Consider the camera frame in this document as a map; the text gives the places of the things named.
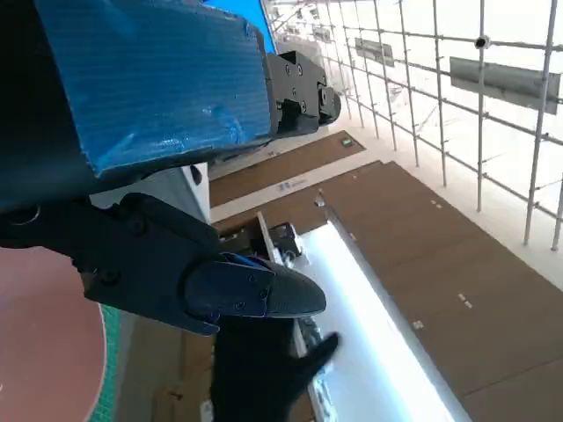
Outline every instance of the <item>bolt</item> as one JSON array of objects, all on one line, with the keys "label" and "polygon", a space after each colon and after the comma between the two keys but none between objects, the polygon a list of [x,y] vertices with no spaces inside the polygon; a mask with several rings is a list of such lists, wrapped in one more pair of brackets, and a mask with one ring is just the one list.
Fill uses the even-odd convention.
[{"label": "bolt", "polygon": [[104,270],[101,272],[101,274],[99,275],[99,281],[104,285],[104,286],[114,286],[117,284],[117,282],[120,279],[120,273],[119,271],[114,271],[114,270]]},{"label": "bolt", "polygon": [[131,218],[128,221],[127,225],[129,227],[129,230],[131,230],[131,233],[133,233],[135,236],[140,236],[144,234],[144,232],[147,229],[144,220],[142,219],[142,217],[139,216],[135,216]]}]

